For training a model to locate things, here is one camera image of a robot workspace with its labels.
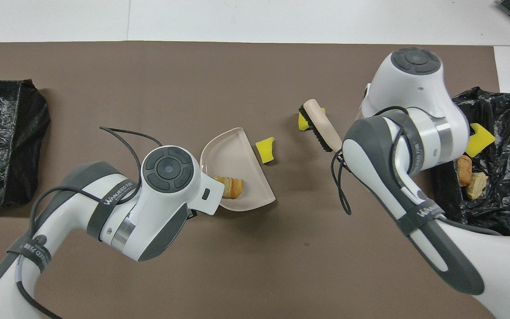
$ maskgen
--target yellow sponge piece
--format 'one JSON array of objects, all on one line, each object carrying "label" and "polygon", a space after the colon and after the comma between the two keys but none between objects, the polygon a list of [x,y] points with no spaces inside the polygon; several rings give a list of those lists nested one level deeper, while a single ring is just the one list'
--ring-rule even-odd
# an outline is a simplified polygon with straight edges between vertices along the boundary
[{"label": "yellow sponge piece", "polygon": [[[324,107],[322,107],[322,112],[324,112],[324,114],[326,114],[326,109],[324,109]],[[309,128],[310,128],[310,125],[308,125],[308,121],[306,121],[306,119],[304,119],[302,114],[300,114],[300,112],[298,112],[298,129],[300,129],[300,131],[306,131]]]},{"label": "yellow sponge piece", "polygon": [[259,155],[261,156],[261,162],[267,163],[273,161],[275,158],[273,157],[273,141],[275,138],[273,136],[268,139],[259,141],[255,143],[257,147],[257,151],[259,151]]},{"label": "yellow sponge piece", "polygon": [[474,157],[489,144],[495,142],[495,136],[477,123],[470,124],[470,126],[475,131],[475,134],[469,137],[466,154],[470,157]]}]

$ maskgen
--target white floor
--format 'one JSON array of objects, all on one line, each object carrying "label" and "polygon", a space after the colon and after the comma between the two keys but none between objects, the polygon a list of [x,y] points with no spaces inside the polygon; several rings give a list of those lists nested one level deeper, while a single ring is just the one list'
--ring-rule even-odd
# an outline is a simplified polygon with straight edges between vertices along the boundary
[{"label": "white floor", "polygon": [[510,92],[510,18],[494,0],[0,0],[0,42],[493,45]]}]

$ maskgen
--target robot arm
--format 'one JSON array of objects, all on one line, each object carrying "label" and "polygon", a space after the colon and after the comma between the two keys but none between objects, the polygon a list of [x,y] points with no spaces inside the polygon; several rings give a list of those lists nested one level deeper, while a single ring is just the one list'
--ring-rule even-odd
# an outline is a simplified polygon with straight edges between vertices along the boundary
[{"label": "robot arm", "polygon": [[344,138],[344,161],[442,279],[496,317],[510,318],[510,237],[446,220],[410,177],[466,149],[467,121],[442,74],[430,51],[391,53],[368,85],[365,118]]},{"label": "robot arm", "polygon": [[[0,318],[39,318],[16,282],[20,280],[32,296],[38,277],[71,230],[83,228],[126,256],[145,261],[170,245],[191,209],[214,214],[223,194],[223,184],[202,173],[194,157],[179,147],[151,151],[140,174],[143,184],[138,194],[121,204],[122,198],[136,191],[136,183],[105,162],[80,165],[64,179],[63,186],[101,200],[71,191],[52,198],[36,221],[34,241],[20,238],[0,264]],[[22,248],[33,252],[34,258],[17,254]]]}]

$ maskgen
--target gray joint cap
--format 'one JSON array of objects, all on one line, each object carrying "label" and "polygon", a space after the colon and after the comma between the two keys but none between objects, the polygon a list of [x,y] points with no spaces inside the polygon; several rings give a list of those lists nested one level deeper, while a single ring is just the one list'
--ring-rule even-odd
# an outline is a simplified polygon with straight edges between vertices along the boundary
[{"label": "gray joint cap", "polygon": [[421,48],[396,50],[391,54],[391,62],[397,69],[413,75],[433,74],[442,65],[437,55]]},{"label": "gray joint cap", "polygon": [[161,193],[174,193],[184,189],[194,172],[190,155],[177,147],[161,148],[148,156],[143,176],[149,186]]}]

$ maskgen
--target black plastic bag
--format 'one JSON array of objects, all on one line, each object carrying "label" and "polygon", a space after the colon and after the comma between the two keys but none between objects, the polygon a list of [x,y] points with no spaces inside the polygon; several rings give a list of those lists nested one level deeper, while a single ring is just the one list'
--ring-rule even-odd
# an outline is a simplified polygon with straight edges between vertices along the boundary
[{"label": "black plastic bag", "polygon": [[33,198],[49,123],[46,100],[31,80],[0,81],[0,206]]},{"label": "black plastic bag", "polygon": [[435,200],[451,220],[510,236],[510,93],[474,87],[452,101],[470,124],[479,123],[492,133],[495,142],[472,158],[473,172],[488,176],[479,198],[465,196],[452,161],[431,170]]}]

